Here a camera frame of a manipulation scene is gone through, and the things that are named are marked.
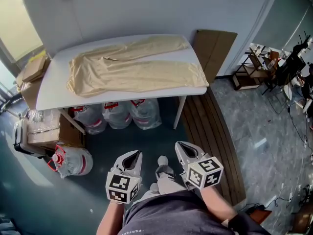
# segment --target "plastic water jug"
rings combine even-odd
[[[128,110],[135,124],[142,130],[156,128],[162,124],[156,98],[131,100]]]
[[[89,134],[95,135],[103,132],[108,124],[101,114],[101,104],[76,106],[72,108],[72,111],[75,115],[74,120],[81,122]]]
[[[112,129],[124,129],[132,122],[127,102],[110,102],[103,104],[102,115]]]
[[[56,169],[50,166],[52,161]],[[91,171],[93,160],[91,154],[84,148],[56,145],[56,151],[52,160],[48,162],[48,166],[53,171],[58,171],[61,178],[71,175],[82,176]]]

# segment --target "gray floor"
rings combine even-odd
[[[276,90],[262,96],[264,87],[235,91],[228,79],[215,80],[211,88],[231,133],[244,178],[247,199],[237,208],[247,203],[267,205],[276,197],[289,199],[292,192],[291,203],[277,200],[278,207],[270,205],[273,213],[263,223],[271,234],[285,234],[290,229],[291,212],[298,210],[302,196],[299,189],[313,184],[313,167],[311,150],[304,148],[288,111],[284,109],[278,115],[269,103],[279,112],[283,94],[274,97],[279,92]],[[300,135],[306,135],[305,116],[296,105],[291,107],[291,116]],[[310,130],[308,140],[313,147]]]
[[[44,160],[16,152],[12,132],[16,118],[9,113],[0,116],[0,216],[13,218],[23,234],[90,235],[106,211],[106,175],[116,158],[128,151],[143,152],[140,195],[155,182],[160,155],[169,158],[170,166],[181,173],[174,145],[186,141],[182,123],[173,129],[176,104],[172,98],[159,100],[163,124],[153,130],[140,130],[134,123],[124,130],[107,128],[99,135],[87,136],[87,149],[94,165],[85,176],[61,179]],[[24,102],[13,111],[25,109]]]

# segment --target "beige cloth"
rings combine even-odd
[[[180,36],[153,36],[79,54],[70,64],[67,88],[90,97],[105,91],[144,92],[182,86],[208,86],[200,65],[135,59],[185,49]]]

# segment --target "shoe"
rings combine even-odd
[[[167,159],[167,157],[165,157],[165,156],[160,156],[160,157],[157,159],[157,164],[158,164],[158,166],[161,166],[161,165],[168,165],[168,159]]]
[[[157,183],[152,183],[150,185],[150,189],[149,190],[153,191],[153,192],[158,192],[158,185],[157,185]]]

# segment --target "wooden pallet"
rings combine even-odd
[[[181,115],[189,142],[215,156],[224,166],[220,194],[233,206],[246,198],[237,154],[222,112],[210,87],[200,96],[188,96]]]

